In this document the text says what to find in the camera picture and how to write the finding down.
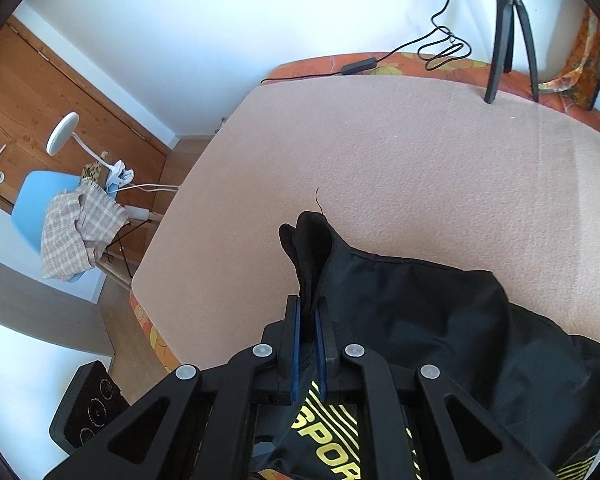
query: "wooden floor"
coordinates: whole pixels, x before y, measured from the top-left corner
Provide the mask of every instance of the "wooden floor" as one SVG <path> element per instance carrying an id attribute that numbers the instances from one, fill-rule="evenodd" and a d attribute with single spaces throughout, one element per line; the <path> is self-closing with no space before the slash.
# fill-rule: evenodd
<path id="1" fill-rule="evenodd" d="M 166 160 L 160 183 L 182 184 L 208 144 L 208 140 L 181 140 Z M 156 193 L 153 211 L 164 213 L 171 200 L 173 193 Z M 142 333 L 124 288 L 107 278 L 98 304 L 116 352 L 111 378 L 129 403 L 136 402 L 166 375 L 166 371 Z"/>

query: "black tripod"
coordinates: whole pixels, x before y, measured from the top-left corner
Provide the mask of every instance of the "black tripod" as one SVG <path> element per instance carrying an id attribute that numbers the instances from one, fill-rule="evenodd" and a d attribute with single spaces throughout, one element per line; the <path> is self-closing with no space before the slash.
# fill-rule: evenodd
<path id="1" fill-rule="evenodd" d="M 496 0 L 496 36 L 493 42 L 493 58 L 491 59 L 491 71 L 489 72 L 489 83 L 484 100 L 492 103 L 498 91 L 498 82 L 502 72 L 511 72 L 513 61 L 513 7 L 518 10 L 518 19 L 522 28 L 522 36 L 525 38 L 526 57 L 529 60 L 529 76 L 531 78 L 531 93 L 534 101 L 538 102 L 538 65 L 536 63 L 536 48 L 534 37 L 531 33 L 529 15 L 526 13 L 525 4 L 522 0 Z"/>

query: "clip-on lamp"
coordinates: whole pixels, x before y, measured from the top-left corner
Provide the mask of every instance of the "clip-on lamp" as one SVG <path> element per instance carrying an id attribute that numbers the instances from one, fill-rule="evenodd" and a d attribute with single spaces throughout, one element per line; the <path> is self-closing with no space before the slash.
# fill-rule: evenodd
<path id="1" fill-rule="evenodd" d="M 107 164 L 99 156 L 93 153 L 74 131 L 79 120 L 80 116 L 75 112 L 71 112 L 62 118 L 49 137 L 46 144 L 46 152 L 49 155 L 54 156 L 66 144 L 69 137 L 73 137 L 85 152 L 89 153 L 100 164 L 109 169 L 105 189 L 109 189 L 109 186 L 111 185 L 122 187 L 129 184 L 134 179 L 134 170 L 126 170 L 125 164 L 121 160 L 117 161 L 113 166 Z"/>

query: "silver screw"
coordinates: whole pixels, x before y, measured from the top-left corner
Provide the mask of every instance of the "silver screw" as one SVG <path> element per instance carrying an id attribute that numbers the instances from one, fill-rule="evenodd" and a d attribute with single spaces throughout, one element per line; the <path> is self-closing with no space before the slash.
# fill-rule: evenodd
<path id="1" fill-rule="evenodd" d="M 196 376 L 196 367 L 192 365 L 182 365 L 176 369 L 176 377 L 181 381 L 188 381 Z"/>
<path id="2" fill-rule="evenodd" d="M 357 344 L 347 345 L 344 348 L 344 353 L 349 357 L 362 357 L 365 354 L 365 347 Z"/>
<path id="3" fill-rule="evenodd" d="M 420 373 L 427 379 L 437 379 L 440 377 L 440 368 L 436 365 L 424 365 L 420 368 Z"/>
<path id="4" fill-rule="evenodd" d="M 273 348 L 264 343 L 260 343 L 253 347 L 253 355 L 256 357 L 269 357 L 272 353 Z"/>

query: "door hinge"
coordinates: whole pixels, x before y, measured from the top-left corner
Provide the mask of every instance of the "door hinge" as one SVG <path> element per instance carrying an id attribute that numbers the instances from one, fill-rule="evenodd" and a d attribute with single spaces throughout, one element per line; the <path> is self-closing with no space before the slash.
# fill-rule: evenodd
<path id="1" fill-rule="evenodd" d="M 138 137 L 140 137 L 142 140 L 146 140 L 142 135 L 140 135 L 138 132 L 136 132 L 131 126 L 129 127 L 129 129 L 135 133 Z"/>

